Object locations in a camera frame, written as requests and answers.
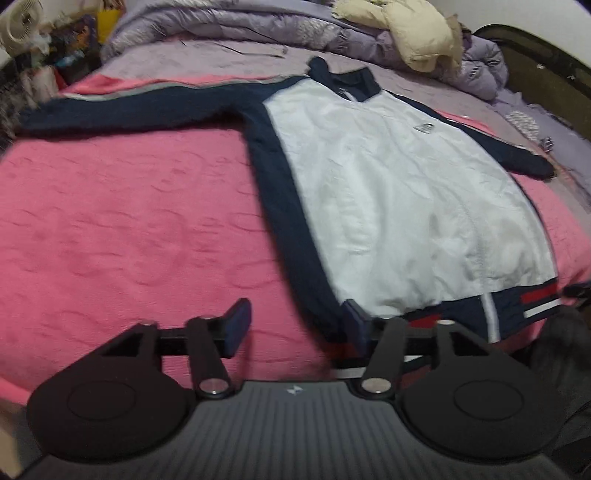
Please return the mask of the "white and navy zip jacket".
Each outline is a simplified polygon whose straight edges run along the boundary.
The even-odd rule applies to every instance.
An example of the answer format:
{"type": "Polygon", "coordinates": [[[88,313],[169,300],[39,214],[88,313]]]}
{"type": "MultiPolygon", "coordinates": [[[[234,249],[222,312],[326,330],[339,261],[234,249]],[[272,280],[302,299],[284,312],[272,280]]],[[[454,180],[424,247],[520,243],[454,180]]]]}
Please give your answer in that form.
{"type": "Polygon", "coordinates": [[[550,238],[519,176],[543,157],[380,87],[363,68],[303,76],[158,82],[67,93],[27,113],[24,133],[177,130],[242,122],[247,162],[297,301],[318,332],[370,317],[453,320],[496,343],[560,306],[550,238]]]}

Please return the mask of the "pink rabbit pattern blanket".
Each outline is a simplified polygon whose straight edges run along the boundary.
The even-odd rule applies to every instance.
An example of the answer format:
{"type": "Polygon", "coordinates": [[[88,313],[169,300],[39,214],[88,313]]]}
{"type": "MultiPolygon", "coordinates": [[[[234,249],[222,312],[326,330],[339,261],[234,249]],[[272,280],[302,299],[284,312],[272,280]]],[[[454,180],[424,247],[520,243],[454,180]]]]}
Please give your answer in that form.
{"type": "Polygon", "coordinates": [[[143,320],[177,328],[236,299],[235,378],[319,379],[349,348],[304,322],[267,231],[242,128],[22,139],[1,160],[1,396],[143,320]]]}

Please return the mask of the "lilac bed sheet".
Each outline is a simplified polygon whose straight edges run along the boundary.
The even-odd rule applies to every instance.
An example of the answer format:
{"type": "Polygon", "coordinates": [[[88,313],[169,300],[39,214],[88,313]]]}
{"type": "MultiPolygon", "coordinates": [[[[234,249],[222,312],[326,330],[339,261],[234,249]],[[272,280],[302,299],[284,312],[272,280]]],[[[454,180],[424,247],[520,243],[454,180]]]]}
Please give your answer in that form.
{"type": "MultiPolygon", "coordinates": [[[[195,78],[206,74],[245,77],[301,75],[308,70],[308,60],[315,55],[315,51],[280,45],[173,38],[130,47],[124,53],[105,61],[100,73],[121,79],[195,78]]],[[[497,96],[490,101],[481,100],[424,75],[374,64],[369,64],[368,67],[379,84],[387,90],[415,99],[435,110],[480,121],[510,142],[537,146],[495,111],[493,102],[497,96]]],[[[581,188],[559,163],[558,165],[566,175],[565,181],[569,187],[589,199],[590,191],[581,188]]]]}

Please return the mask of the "purple patterned pillow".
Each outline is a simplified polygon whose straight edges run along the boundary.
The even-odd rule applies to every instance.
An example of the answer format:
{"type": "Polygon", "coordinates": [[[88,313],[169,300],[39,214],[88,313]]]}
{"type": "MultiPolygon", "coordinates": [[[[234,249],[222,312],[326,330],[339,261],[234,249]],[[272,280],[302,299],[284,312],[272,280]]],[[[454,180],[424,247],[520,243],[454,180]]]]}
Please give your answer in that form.
{"type": "Polygon", "coordinates": [[[493,108],[526,138],[550,154],[576,183],[590,191],[590,141],[541,105],[527,104],[520,93],[502,90],[493,108]]]}

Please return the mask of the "dark headboard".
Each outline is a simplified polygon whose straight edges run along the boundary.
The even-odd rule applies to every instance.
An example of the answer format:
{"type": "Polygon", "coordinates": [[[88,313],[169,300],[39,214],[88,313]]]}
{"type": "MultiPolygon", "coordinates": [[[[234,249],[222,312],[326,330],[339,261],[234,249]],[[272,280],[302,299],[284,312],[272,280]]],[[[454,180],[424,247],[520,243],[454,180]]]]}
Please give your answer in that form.
{"type": "Polygon", "coordinates": [[[478,29],[502,51],[509,71],[507,88],[528,104],[542,106],[590,138],[590,68],[570,54],[521,29],[493,24],[478,29]]]}

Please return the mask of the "purple leaf pattern duvet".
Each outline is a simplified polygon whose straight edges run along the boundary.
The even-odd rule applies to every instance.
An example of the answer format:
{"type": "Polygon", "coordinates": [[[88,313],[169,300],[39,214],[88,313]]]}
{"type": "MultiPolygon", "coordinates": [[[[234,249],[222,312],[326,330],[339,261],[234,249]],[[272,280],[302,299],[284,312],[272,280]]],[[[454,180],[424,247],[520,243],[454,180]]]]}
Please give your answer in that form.
{"type": "MultiPolygon", "coordinates": [[[[270,43],[324,51],[381,67],[408,67],[391,34],[335,18],[336,1],[132,1],[104,44],[109,60],[130,47],[188,34],[200,39],[270,43]]],[[[421,73],[482,100],[505,88],[509,71],[502,51],[462,24],[461,70],[421,73]]]]}

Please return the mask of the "cream puffy jacket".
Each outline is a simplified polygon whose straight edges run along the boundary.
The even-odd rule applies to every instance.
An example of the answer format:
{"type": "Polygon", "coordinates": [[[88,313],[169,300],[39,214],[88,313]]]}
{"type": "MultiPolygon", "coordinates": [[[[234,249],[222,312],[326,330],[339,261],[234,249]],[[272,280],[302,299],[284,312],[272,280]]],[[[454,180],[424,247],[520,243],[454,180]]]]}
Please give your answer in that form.
{"type": "Polygon", "coordinates": [[[425,0],[336,1],[335,18],[389,32],[402,60],[412,70],[452,75],[461,70],[462,26],[425,0]]]}

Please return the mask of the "white desk fan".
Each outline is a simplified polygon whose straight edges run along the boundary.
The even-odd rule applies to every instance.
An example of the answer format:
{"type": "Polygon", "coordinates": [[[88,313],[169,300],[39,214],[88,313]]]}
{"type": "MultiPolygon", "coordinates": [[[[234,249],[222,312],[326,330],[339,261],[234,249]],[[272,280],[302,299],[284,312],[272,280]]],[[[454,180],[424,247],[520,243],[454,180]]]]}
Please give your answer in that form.
{"type": "Polygon", "coordinates": [[[39,1],[18,0],[1,13],[1,46],[12,57],[22,53],[43,19],[39,1]]]}

